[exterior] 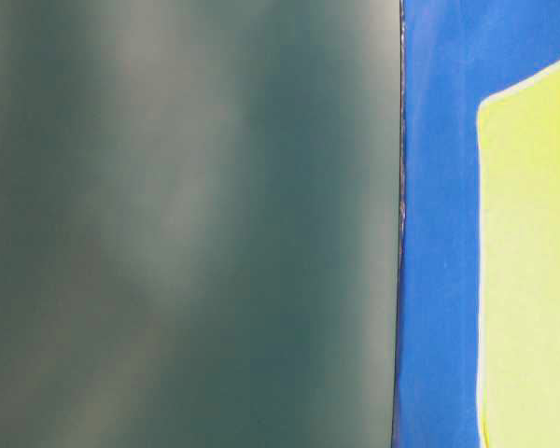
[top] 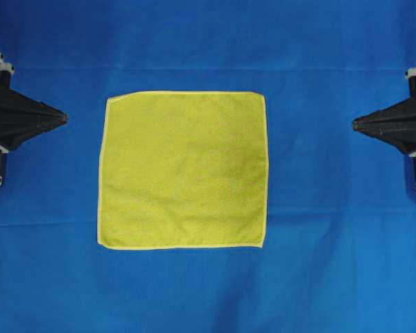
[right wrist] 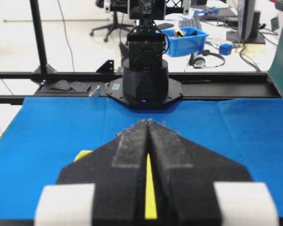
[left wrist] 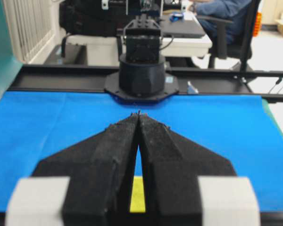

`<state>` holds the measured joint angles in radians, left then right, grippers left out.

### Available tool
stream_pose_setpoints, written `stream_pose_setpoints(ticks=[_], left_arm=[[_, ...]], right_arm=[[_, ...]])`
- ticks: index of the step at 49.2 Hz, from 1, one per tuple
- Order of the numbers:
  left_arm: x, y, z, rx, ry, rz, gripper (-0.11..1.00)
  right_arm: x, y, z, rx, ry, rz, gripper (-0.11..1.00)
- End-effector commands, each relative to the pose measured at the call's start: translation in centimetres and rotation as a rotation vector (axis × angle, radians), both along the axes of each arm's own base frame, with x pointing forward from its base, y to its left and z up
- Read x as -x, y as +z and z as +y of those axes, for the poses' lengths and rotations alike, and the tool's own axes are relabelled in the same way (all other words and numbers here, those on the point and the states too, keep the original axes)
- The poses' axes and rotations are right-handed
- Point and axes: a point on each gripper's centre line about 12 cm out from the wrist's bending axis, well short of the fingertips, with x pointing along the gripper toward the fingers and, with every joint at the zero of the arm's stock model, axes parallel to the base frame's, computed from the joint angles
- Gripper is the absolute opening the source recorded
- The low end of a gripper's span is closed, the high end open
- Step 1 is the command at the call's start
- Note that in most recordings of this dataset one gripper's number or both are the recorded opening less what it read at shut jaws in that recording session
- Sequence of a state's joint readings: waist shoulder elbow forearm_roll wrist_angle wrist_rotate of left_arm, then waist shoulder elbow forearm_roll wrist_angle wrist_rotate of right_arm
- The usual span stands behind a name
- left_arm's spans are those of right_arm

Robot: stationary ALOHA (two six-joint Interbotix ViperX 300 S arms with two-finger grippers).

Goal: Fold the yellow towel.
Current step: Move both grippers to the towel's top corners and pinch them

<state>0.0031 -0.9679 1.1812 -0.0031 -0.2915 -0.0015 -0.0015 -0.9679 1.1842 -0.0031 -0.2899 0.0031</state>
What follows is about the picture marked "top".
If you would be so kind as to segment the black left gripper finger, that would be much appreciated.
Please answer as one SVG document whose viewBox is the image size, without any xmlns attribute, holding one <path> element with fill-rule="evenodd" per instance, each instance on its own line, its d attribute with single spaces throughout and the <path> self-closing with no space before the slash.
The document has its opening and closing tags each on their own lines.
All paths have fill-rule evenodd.
<svg viewBox="0 0 416 333">
<path fill-rule="evenodd" d="M 50 117 L 67 119 L 67 115 L 60 110 L 39 101 L 24 96 L 15 90 L 0 85 L 0 110 L 11 112 L 26 112 Z"/>
<path fill-rule="evenodd" d="M 0 118 L 0 150 L 13 151 L 25 141 L 67 123 L 66 117 Z"/>
</svg>

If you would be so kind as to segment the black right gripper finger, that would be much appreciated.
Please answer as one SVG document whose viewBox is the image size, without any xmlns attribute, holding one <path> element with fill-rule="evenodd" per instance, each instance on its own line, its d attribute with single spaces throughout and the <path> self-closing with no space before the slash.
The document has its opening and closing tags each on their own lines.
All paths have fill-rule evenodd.
<svg viewBox="0 0 416 333">
<path fill-rule="evenodd" d="M 394 146 L 403 154 L 416 154 L 416 123 L 369 123 L 353 126 L 353 130 Z"/>
<path fill-rule="evenodd" d="M 369 123 L 390 123 L 394 121 L 416 121 L 416 96 L 412 96 L 386 109 L 358 117 L 352 121 L 353 126 Z"/>
</svg>

